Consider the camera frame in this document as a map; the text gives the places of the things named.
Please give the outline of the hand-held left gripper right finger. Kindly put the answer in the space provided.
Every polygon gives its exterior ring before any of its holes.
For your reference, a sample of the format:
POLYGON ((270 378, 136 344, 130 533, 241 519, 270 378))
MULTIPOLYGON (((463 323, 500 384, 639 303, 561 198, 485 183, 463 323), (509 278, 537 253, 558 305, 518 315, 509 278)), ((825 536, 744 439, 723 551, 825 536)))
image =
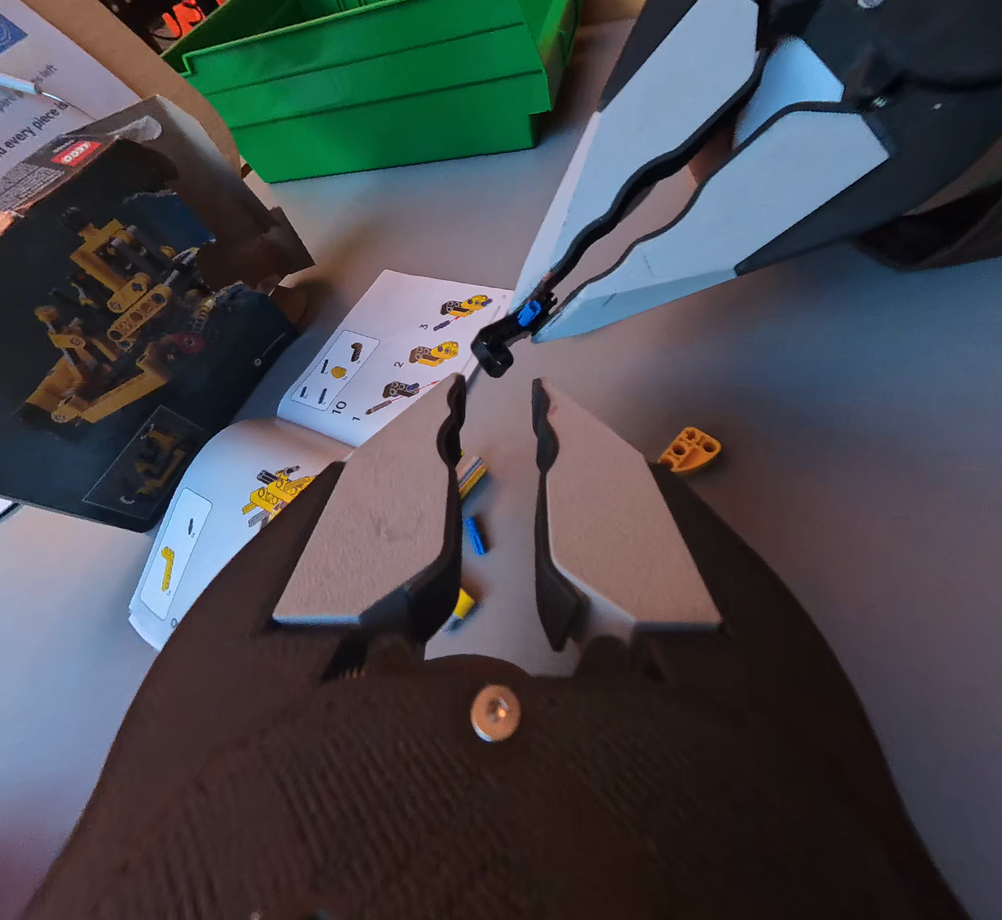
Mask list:
POLYGON ((722 617, 650 464, 546 378, 532 384, 535 598, 550 648, 708 634, 722 617))

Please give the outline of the green plastic bin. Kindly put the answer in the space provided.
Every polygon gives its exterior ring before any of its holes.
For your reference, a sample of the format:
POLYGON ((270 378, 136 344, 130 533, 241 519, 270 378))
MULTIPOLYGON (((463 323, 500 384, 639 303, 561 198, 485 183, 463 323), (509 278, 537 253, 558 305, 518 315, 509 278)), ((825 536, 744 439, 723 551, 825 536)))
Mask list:
POLYGON ((581 0, 228 0, 164 60, 274 184, 525 150, 581 0))

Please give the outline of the dark lego set box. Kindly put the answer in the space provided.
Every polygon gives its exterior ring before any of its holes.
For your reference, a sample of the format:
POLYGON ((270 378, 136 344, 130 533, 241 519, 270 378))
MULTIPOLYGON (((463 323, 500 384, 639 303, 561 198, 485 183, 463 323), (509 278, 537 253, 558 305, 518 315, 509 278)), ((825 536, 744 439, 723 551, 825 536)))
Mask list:
POLYGON ((299 336, 314 264, 171 101, 2 170, 2 496, 144 532, 299 336))

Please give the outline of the black lego connector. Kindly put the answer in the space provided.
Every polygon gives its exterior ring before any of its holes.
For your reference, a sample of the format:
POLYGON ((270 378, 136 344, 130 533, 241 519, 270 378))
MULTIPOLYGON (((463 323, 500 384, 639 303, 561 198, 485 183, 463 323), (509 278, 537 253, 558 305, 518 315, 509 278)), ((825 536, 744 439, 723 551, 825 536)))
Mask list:
POLYGON ((482 370, 491 378, 501 378, 511 368, 514 356, 511 347, 522 338, 534 336, 549 320, 557 304, 553 292, 544 292, 540 298, 528 299, 545 303, 546 307, 535 323, 528 329, 522 329, 515 318, 516 310, 484 326, 474 338, 471 349, 482 370))

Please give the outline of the printed paper sheet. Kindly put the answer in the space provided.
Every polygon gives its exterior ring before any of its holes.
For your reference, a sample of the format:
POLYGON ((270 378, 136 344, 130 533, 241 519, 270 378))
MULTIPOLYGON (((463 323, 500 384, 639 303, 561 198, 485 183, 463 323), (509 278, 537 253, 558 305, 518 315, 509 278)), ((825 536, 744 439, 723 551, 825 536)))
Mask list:
POLYGON ((250 168, 219 113, 99 0, 20 0, 143 99, 171 100, 194 117, 241 177, 250 168))

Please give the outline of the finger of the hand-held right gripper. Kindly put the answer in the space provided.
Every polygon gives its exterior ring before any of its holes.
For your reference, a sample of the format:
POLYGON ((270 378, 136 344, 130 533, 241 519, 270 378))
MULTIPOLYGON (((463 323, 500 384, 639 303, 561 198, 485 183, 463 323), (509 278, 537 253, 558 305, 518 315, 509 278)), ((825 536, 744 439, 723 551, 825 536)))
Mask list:
POLYGON ((756 0, 646 0, 533 240, 512 298, 538 287, 594 225, 614 222, 632 186, 688 151, 750 81, 756 0))
POLYGON ((727 282, 780 237, 889 157, 859 113, 795 107, 767 122, 683 212, 574 292, 536 344, 584 335, 727 282))

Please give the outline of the lego instruction booklet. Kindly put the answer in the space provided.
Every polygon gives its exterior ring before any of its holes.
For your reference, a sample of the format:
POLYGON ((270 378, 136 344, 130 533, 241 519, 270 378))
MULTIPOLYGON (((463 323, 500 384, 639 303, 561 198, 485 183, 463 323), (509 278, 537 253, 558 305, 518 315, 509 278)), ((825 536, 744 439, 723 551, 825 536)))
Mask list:
POLYGON ((329 464, 351 455, 443 378, 470 377, 478 328, 511 292, 384 271, 282 396, 198 452, 169 502, 129 622, 162 650, 207 585, 329 464))

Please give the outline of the yellow triangular lego piece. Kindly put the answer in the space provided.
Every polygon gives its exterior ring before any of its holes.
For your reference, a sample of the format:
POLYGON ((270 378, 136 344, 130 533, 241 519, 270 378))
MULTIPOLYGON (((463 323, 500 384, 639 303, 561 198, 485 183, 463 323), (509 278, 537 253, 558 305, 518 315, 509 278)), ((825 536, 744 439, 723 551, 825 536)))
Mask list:
POLYGON ((713 463, 721 452, 721 444, 705 431, 686 426, 658 457, 658 464, 680 476, 690 476, 713 463))

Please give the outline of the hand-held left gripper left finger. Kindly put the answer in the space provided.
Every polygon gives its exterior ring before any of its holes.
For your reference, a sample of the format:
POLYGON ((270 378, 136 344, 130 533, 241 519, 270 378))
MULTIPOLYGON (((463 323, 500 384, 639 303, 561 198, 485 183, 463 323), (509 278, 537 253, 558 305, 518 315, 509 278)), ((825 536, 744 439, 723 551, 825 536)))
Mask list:
POLYGON ((444 626, 461 581, 456 466, 467 381, 451 374, 343 464, 273 610, 285 626, 403 635, 444 626))

